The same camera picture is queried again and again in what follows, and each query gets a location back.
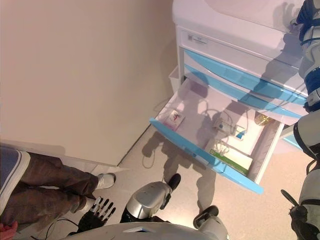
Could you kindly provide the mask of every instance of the label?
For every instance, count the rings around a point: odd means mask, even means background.
[[[208,44],[208,40],[206,38],[203,38],[201,36],[197,36],[197,35],[194,35],[194,34],[191,34],[191,33],[188,33],[188,41],[190,42],[195,42],[197,44]]]

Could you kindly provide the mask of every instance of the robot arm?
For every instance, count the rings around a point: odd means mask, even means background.
[[[304,56],[299,74],[308,92],[304,107],[309,114],[295,123],[293,134],[303,152],[314,160],[306,168],[298,202],[281,192],[293,204],[289,214],[298,239],[320,240],[320,0],[305,0],[296,23],[303,24],[299,39]]]

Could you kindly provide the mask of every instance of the open drawer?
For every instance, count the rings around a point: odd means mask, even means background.
[[[167,120],[173,110],[184,116],[176,129],[169,126]],[[262,194],[263,188],[259,183],[284,124],[273,119],[265,126],[257,125],[254,121],[257,114],[254,109],[237,102],[237,99],[201,81],[187,78],[158,116],[150,119],[150,123],[169,141],[204,165],[233,182]],[[208,142],[218,138],[219,131],[213,128],[213,124],[221,117],[246,129],[242,140],[235,140],[231,136],[224,136],[222,139],[227,144],[232,140],[233,147],[252,159],[246,175],[205,151]]]

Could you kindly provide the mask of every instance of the white sneaker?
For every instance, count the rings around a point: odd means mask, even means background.
[[[85,199],[86,199],[86,202],[85,202],[84,207],[79,210],[79,211],[80,211],[81,213],[83,213],[83,214],[87,213],[87,212],[90,210],[90,208],[92,208],[92,206],[93,206],[94,203],[95,203],[95,200],[92,199],[92,198],[85,197]]]
[[[115,176],[110,173],[101,173],[97,177],[99,181],[95,189],[108,189],[115,184]]]

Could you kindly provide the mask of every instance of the blue drawer trim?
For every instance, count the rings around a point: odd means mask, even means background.
[[[202,148],[199,148],[184,137],[180,136],[175,131],[172,131],[158,120],[150,118],[150,123],[169,141],[177,145],[188,154],[192,155],[198,161],[204,164],[206,164],[207,162],[207,165],[209,165],[217,173],[247,189],[252,190],[255,193],[262,194],[264,192],[264,189],[261,186],[251,181],[249,178],[242,175],[238,171],[234,170],[232,167],[226,165],[218,158],[204,151]]]
[[[297,143],[294,135],[289,135],[289,136],[285,137],[284,140],[285,140],[286,142],[290,143],[291,145],[295,146],[296,148],[302,150],[302,148],[301,148],[301,147],[299,146],[299,144]]]
[[[202,56],[193,51],[185,49],[185,52],[197,63],[217,74],[218,76],[249,89],[255,93],[267,96],[273,99],[280,99],[286,102],[304,105],[307,99],[293,91],[284,89],[271,82],[253,76],[249,73],[238,70],[221,62]]]
[[[204,81],[206,84],[212,86],[213,88],[219,90],[222,93],[228,94],[229,96],[238,99],[239,102],[247,104],[257,109],[267,110],[269,112],[277,113],[280,115],[285,115],[293,118],[300,119],[302,116],[296,114],[292,111],[288,111],[280,106],[274,105],[271,102],[267,102],[251,95],[250,93],[244,92],[234,86],[231,86],[227,83],[219,81],[211,76],[208,76],[191,66],[184,65],[190,72],[192,72],[196,77]]]

